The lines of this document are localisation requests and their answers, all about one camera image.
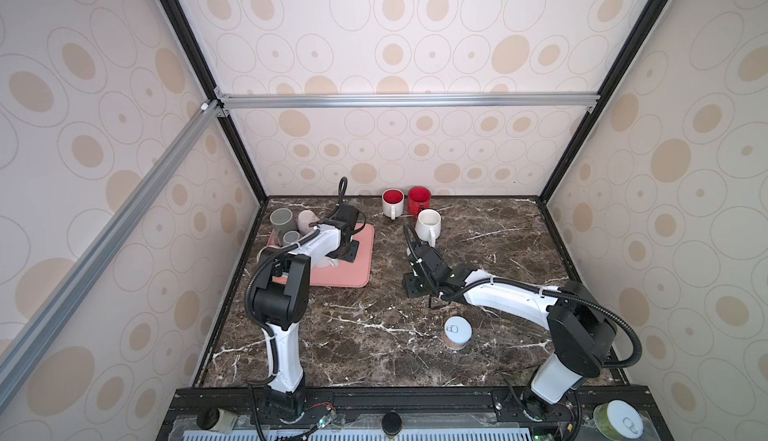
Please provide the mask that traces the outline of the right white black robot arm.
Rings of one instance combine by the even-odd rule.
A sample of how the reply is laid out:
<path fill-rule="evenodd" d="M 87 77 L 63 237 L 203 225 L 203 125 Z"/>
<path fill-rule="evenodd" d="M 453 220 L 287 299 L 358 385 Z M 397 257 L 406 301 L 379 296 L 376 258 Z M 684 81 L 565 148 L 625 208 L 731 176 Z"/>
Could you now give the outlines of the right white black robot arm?
<path fill-rule="evenodd" d="M 403 234 L 411 266 L 403 277 L 408 297 L 492 308 L 550 332 L 554 353 L 522 393 L 510 392 L 530 418 L 542 419 L 567 391 L 597 378 L 602 370 L 628 368 L 641 359 L 642 342 L 635 330 L 599 304 L 584 284 L 570 280 L 562 286 L 533 285 L 466 264 L 451 267 L 437 248 L 417 237 L 413 226 L 405 224 Z"/>

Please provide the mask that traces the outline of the white mug red inside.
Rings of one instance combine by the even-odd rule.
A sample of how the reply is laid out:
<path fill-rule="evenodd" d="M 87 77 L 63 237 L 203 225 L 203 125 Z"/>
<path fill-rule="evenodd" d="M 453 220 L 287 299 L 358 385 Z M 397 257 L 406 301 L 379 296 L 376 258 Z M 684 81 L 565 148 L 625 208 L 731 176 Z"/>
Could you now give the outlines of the white mug red inside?
<path fill-rule="evenodd" d="M 399 189 L 387 189 L 381 196 L 382 211 L 385 217 L 396 220 L 403 214 L 405 195 Z"/>

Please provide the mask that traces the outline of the cream speckled mug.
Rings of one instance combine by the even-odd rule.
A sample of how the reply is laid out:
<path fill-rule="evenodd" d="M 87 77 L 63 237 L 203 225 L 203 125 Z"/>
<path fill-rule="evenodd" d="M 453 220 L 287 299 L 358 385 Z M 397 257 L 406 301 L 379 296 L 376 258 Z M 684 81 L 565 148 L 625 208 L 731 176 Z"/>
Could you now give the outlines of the cream speckled mug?
<path fill-rule="evenodd" d="M 318 257 L 313 261 L 314 269 L 338 268 L 340 261 L 328 256 Z"/>

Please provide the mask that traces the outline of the beige mug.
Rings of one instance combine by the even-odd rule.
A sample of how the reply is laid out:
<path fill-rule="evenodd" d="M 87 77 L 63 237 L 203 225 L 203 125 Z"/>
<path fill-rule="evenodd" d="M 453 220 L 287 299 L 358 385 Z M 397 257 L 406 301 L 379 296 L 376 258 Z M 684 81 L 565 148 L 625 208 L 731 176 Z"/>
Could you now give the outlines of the beige mug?
<path fill-rule="evenodd" d="M 263 262 L 265 262 L 274 251 L 275 248 L 273 246 L 265 246 L 262 248 L 257 255 L 257 264 L 261 265 Z"/>

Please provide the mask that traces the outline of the white ribbed mug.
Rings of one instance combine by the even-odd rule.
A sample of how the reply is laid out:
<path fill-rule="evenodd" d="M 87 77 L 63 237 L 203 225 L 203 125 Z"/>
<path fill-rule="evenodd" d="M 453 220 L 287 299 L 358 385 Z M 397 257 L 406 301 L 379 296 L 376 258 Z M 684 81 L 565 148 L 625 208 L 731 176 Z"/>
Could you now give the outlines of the white ribbed mug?
<path fill-rule="evenodd" d="M 428 243 L 431 247 L 435 247 L 441 229 L 442 217 L 438 211 L 424 209 L 418 214 L 415 231 L 420 240 Z"/>

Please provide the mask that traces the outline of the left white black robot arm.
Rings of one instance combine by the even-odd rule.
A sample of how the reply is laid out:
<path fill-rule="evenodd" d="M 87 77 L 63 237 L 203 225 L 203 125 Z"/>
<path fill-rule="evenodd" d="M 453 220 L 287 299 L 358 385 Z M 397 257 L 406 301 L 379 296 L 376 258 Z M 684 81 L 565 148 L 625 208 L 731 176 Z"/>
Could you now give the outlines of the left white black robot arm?
<path fill-rule="evenodd" d="M 267 346 L 269 375 L 257 384 L 268 391 L 267 404 L 285 419 L 299 419 L 306 400 L 298 325 L 309 303 L 312 267 L 325 258 L 352 263 L 357 256 L 360 210 L 344 201 L 347 184 L 347 178 L 340 179 L 335 208 L 307 235 L 267 250 L 244 296 L 245 313 L 261 328 Z"/>

